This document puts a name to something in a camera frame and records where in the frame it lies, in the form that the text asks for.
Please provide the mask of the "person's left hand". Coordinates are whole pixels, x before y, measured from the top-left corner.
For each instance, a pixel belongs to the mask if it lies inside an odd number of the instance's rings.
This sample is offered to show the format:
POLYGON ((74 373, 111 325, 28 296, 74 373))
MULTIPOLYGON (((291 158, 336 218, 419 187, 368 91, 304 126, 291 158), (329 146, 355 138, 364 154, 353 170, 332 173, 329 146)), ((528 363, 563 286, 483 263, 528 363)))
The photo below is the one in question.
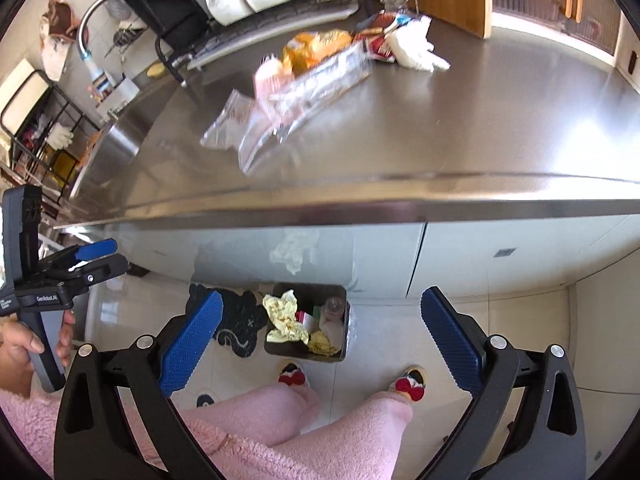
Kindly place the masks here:
MULTIPOLYGON (((73 311, 64 312, 63 324, 58 334, 55 352, 64 366, 70 365, 72 341, 76 318, 73 311)), ((1 389, 28 399, 32 392, 34 367, 29 353, 40 354, 43 343, 28 327, 17 321, 12 315, 2 325, 2 344, 0 349, 1 389)))

